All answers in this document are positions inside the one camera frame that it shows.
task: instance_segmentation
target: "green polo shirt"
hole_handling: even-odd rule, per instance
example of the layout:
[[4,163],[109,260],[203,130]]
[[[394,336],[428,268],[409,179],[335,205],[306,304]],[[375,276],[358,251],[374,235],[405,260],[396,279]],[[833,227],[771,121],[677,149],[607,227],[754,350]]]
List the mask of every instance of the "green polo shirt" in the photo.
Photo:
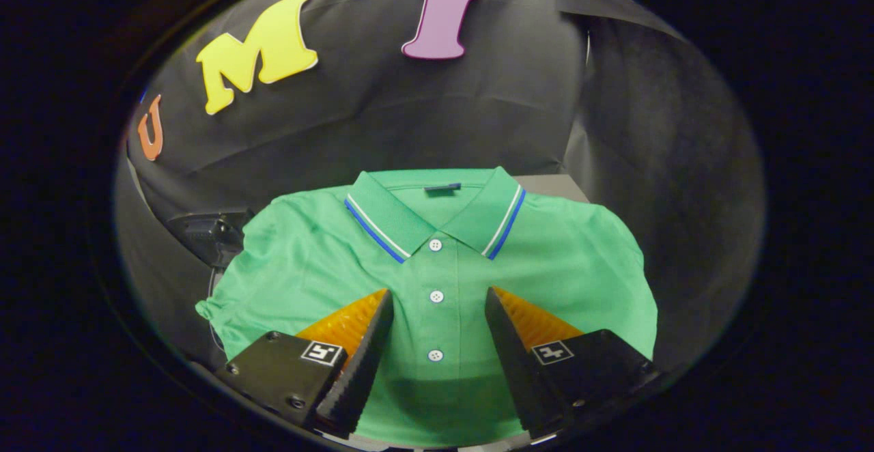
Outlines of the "green polo shirt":
[[[448,184],[461,185],[424,189]],[[296,334],[393,293],[359,436],[452,447],[524,433],[484,315],[491,285],[652,358],[656,303],[628,228],[602,206],[527,194],[501,167],[362,172],[277,197],[243,231],[243,252],[197,303],[228,359],[268,330]]]

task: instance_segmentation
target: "blue stripe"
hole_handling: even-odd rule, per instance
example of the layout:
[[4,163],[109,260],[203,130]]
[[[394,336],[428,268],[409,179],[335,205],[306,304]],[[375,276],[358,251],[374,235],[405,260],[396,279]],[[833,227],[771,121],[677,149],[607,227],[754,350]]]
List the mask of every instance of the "blue stripe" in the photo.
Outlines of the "blue stripe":
[[522,190],[522,196],[519,197],[519,202],[516,203],[516,208],[515,208],[515,210],[513,210],[513,216],[511,216],[511,218],[509,218],[509,224],[507,224],[506,230],[503,231],[503,235],[501,236],[501,239],[499,241],[497,241],[497,246],[494,246],[494,250],[492,251],[491,256],[489,256],[489,259],[494,260],[494,256],[497,256],[497,252],[501,249],[501,246],[503,246],[503,241],[505,241],[507,239],[507,235],[509,234],[509,229],[511,229],[513,227],[513,222],[516,221],[516,213],[519,212],[519,207],[522,206],[522,200],[525,200],[525,190]]
[[380,244],[383,249],[385,249],[385,252],[390,253],[391,257],[397,260],[397,262],[404,264],[404,259],[400,257],[400,254],[391,250],[391,247],[387,246],[387,244],[385,244],[383,240],[374,231],[371,230],[371,228],[365,222],[365,219],[361,218],[361,216],[358,215],[358,212],[356,212],[355,208],[352,207],[352,204],[349,203],[349,200],[344,199],[343,203],[346,204],[346,208],[349,208],[349,211],[352,212],[352,215],[355,216],[355,219],[359,222],[359,224],[361,224],[361,226],[365,228],[365,231],[367,231],[368,234],[371,234],[371,237],[375,241],[377,241],[377,243]]

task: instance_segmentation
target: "shirt collar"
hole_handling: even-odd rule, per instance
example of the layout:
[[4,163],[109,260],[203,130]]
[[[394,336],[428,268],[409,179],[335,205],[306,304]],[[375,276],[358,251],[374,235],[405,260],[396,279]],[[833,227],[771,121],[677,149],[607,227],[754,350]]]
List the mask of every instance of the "shirt collar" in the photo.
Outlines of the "shirt collar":
[[[431,225],[391,194],[399,185],[427,187],[461,182],[481,190],[445,225]],[[365,231],[397,262],[404,262],[434,232],[442,231],[482,256],[494,259],[516,219],[525,190],[503,167],[361,172],[349,188],[346,207]]]

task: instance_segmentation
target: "purple letter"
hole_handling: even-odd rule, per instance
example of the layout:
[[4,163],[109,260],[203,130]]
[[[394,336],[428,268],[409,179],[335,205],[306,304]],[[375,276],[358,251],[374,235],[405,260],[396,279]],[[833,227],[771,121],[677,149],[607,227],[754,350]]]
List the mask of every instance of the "purple letter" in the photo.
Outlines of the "purple letter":
[[464,54],[458,44],[464,10],[471,0],[425,0],[415,38],[400,50],[409,57],[449,59]]

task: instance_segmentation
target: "letter m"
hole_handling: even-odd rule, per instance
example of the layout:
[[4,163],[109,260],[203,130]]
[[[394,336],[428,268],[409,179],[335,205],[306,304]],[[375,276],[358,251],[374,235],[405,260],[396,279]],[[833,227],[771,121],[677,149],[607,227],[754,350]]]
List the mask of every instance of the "letter m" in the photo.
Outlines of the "letter m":
[[255,20],[246,42],[225,33],[197,54],[195,61],[203,66],[206,113],[218,113],[234,102],[234,91],[225,87],[222,75],[240,91],[252,90],[259,54],[262,70],[258,79],[266,84],[315,66],[318,54],[303,44],[300,32],[300,7],[304,1],[279,1]]

